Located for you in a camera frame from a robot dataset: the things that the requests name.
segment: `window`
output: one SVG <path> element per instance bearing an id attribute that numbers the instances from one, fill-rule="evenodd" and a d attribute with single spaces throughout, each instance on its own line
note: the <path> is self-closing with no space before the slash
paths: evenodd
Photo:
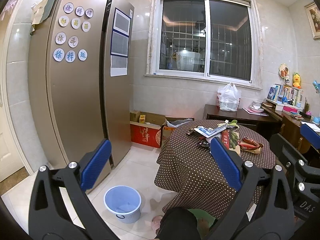
<path id="1" fill-rule="evenodd" d="M 261 28 L 252 0 L 154 1 L 147 75 L 261 89 Z"/>

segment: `black pants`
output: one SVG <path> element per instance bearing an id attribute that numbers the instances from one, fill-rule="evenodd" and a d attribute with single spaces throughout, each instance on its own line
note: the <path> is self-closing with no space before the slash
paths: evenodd
<path id="1" fill-rule="evenodd" d="M 156 236 L 160 240 L 201 240 L 197 219 L 188 210 L 176 207 L 169 209 L 160 222 Z"/>

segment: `yellow duck toy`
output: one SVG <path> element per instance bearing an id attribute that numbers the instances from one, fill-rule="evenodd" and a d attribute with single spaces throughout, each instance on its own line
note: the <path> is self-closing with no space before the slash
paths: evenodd
<path id="1" fill-rule="evenodd" d="M 301 78 L 298 73 L 293 74 L 293 86 L 295 88 L 299 88 L 299 89 L 301 88 Z"/>

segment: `picture frame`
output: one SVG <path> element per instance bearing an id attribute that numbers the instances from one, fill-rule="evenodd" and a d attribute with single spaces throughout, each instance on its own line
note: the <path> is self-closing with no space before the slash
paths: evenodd
<path id="1" fill-rule="evenodd" d="M 313 39 L 320 39 L 320 10 L 315 2 L 309 3 L 305 6 L 310 26 L 312 29 Z"/>

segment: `door frame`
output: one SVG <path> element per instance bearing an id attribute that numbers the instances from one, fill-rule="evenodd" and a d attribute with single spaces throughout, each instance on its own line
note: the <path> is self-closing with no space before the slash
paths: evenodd
<path id="1" fill-rule="evenodd" d="M 21 148 L 19 139 L 17 137 L 16 131 L 14 129 L 13 126 L 13 122 L 12 122 L 12 118 L 11 118 L 11 114 L 10 114 L 10 108 L 9 108 L 9 99 L 8 99 L 8 93 L 7 93 L 7 53 L 8 53 L 8 46 L 9 46 L 9 40 L 10 40 L 10 35 L 11 35 L 11 31 L 13 28 L 13 23 L 14 20 L 17 16 L 18 10 L 20 5 L 22 4 L 22 0 L 18 0 L 16 3 L 16 6 L 14 7 L 10 20 L 9 20 L 9 24 L 7 26 L 7 30 L 5 32 L 5 36 L 4 36 L 4 43 L 3 43 L 3 50 L 2 53 L 0 55 L 0 93 L 1 93 L 1 97 L 0 97 L 0 106 L 2 104 L 2 108 L 4 109 L 4 113 L 6 116 L 6 120 L 8 123 L 8 127 L 10 130 L 10 134 L 12 137 L 12 140 L 14 142 L 14 145 L 16 147 L 16 150 L 19 154 L 19 157 L 23 163 L 23 165 L 25 166 L 27 172 L 29 173 L 29 175 L 34 174 L 34 171 L 32 170 L 28 160 L 26 159 L 26 156 L 23 153 L 23 150 Z"/>

